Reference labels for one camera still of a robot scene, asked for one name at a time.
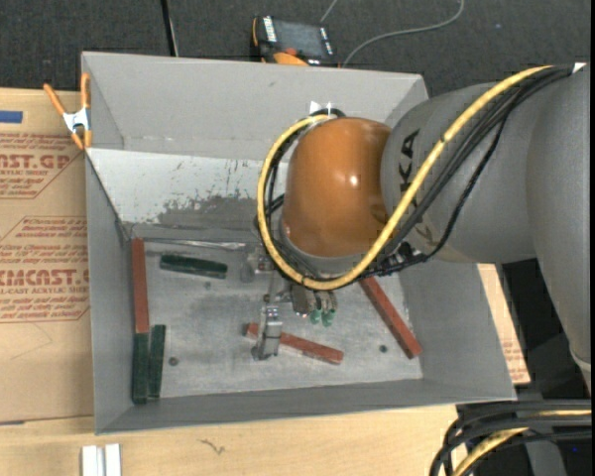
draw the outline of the yellow-striped cable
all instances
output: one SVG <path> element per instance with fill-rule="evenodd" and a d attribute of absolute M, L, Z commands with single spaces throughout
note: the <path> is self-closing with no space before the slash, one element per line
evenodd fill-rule
<path fill-rule="evenodd" d="M 537 415 L 529 416 L 529 417 L 551 417 L 551 416 L 563 416 L 563 417 L 573 417 L 573 416 L 585 416 L 590 415 L 591 410 L 581 410 L 581 411 L 543 411 Z M 492 433 L 489 435 L 485 440 L 481 441 L 471 452 L 463 458 L 463 460 L 458 464 L 458 467 L 452 473 L 452 476 L 463 476 L 467 472 L 467 470 L 476 463 L 477 460 L 485 456 L 490 451 L 496 449 L 501 444 L 505 443 L 515 435 L 522 433 L 526 430 L 529 430 L 526 426 L 521 426 L 518 428 L 508 428 L 507 430 L 499 430 L 497 432 Z"/>
<path fill-rule="evenodd" d="M 269 172 L 269 168 L 271 167 L 271 159 L 275 155 L 278 148 L 291 136 L 294 132 L 299 129 L 302 129 L 308 125 L 313 123 L 317 123 L 320 120 L 328 119 L 326 115 L 318 115 L 314 117 L 307 117 L 303 120 L 300 120 L 296 124 L 294 124 L 291 128 L 289 128 L 285 133 L 283 133 L 274 143 L 273 147 L 269 151 L 267 155 L 267 159 L 263 162 L 262 170 L 260 173 L 260 178 L 258 180 L 258 224 L 260 227 L 260 233 L 269 252 L 269 255 L 274 260 L 274 262 L 278 265 L 278 267 L 292 280 L 297 282 L 298 284 L 302 284 L 309 289 L 312 290 L 321 290 L 321 291 L 331 291 L 342 288 L 352 281 L 354 281 L 359 274 L 361 274 L 366 268 L 372 263 L 372 261 L 377 257 L 377 254 L 382 250 L 388 238 L 393 233 L 397 224 L 399 224 L 400 220 L 405 215 L 406 211 L 410 207 L 415 195 L 417 194 L 420 186 L 424 182 L 425 178 L 427 177 L 430 169 L 442 153 L 445 145 L 449 143 L 449 141 L 456 135 L 458 132 L 463 128 L 463 126 L 471 120 L 471 118 L 476 115 L 487 103 L 492 101 L 496 96 L 507 90 L 508 88 L 512 87 L 513 85 L 519 83 L 526 77 L 529 77 L 536 72 L 544 70 L 546 68 L 550 68 L 550 65 L 544 65 L 539 67 L 528 68 L 527 70 L 523 70 L 522 72 L 518 72 L 507 79 L 499 82 L 498 84 L 494 85 L 488 91 L 483 93 L 478 99 L 476 99 L 454 122 L 449 126 L 449 128 L 444 132 L 443 136 L 440 140 L 436 142 L 432 150 L 430 151 L 429 155 L 425 158 L 423 163 L 421 164 L 418 172 L 416 172 L 415 178 L 411 183 L 406 193 L 399 201 L 397 208 L 393 212 L 392 216 L 384 226 L 384 229 L 380 233 L 375 243 L 370 248 L 370 250 L 364 255 L 362 260 L 357 263 L 350 271 L 338 277 L 337 279 L 331 281 L 318 281 L 315 279 L 311 279 L 306 277 L 305 275 L 301 274 L 297 270 L 295 270 L 289 263 L 287 263 L 284 258 L 280 255 L 280 252 L 274 245 L 271 235 L 269 233 L 269 227 L 267 226 L 267 219 L 265 217 L 265 183 L 267 174 Z"/>

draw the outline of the dark stain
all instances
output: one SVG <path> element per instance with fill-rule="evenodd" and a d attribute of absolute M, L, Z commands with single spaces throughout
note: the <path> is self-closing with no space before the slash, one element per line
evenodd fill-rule
<path fill-rule="evenodd" d="M 211 446 L 211 449 L 213 449 L 214 453 L 216 453 L 218 456 L 220 456 L 222 452 L 225 451 L 225 446 L 220 446 L 219 448 L 217 448 L 216 445 L 209 439 L 199 439 L 198 442 L 202 444 L 207 444 L 207 446 Z"/>

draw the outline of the black device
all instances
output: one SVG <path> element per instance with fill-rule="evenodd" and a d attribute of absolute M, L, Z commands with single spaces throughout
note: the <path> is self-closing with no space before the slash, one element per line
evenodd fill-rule
<path fill-rule="evenodd" d="M 339 66 L 323 26 L 256 16 L 252 46 L 255 56 L 267 63 Z"/>

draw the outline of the cardboard sheet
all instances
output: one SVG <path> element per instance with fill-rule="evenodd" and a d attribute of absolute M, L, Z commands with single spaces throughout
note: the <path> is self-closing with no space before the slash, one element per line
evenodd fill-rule
<path fill-rule="evenodd" d="M 0 124 L 0 422 L 88 415 L 84 155 L 41 90 L 0 89 L 0 110 L 23 114 Z"/>

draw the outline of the red stick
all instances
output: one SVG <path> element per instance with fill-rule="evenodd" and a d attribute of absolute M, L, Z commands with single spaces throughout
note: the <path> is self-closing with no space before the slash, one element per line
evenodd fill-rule
<path fill-rule="evenodd" d="M 135 304 L 135 333 L 150 332 L 148 315 L 148 280 L 146 277 L 146 253 L 143 239 L 132 240 L 132 285 Z"/>
<path fill-rule="evenodd" d="M 390 328 L 390 331 L 399 342 L 399 345 L 404 350 L 409 358 L 418 356 L 423 350 L 410 331 L 406 322 L 401 318 L 395 306 L 390 302 L 390 299 L 381 289 L 379 283 L 374 277 L 359 281 L 364 293 L 373 303 L 373 306 L 381 315 L 381 318 Z"/>
<path fill-rule="evenodd" d="M 247 326 L 247 336 L 250 338 L 256 338 L 258 336 L 258 324 L 255 322 L 249 323 Z M 280 335 L 281 345 L 286 345 L 304 356 L 314 358 L 316 360 L 325 361 L 332 363 L 333 365 L 339 365 L 341 360 L 344 358 L 343 351 L 333 349 L 326 345 L 317 344 L 306 340 L 305 338 L 296 337 L 290 333 L 282 333 Z"/>

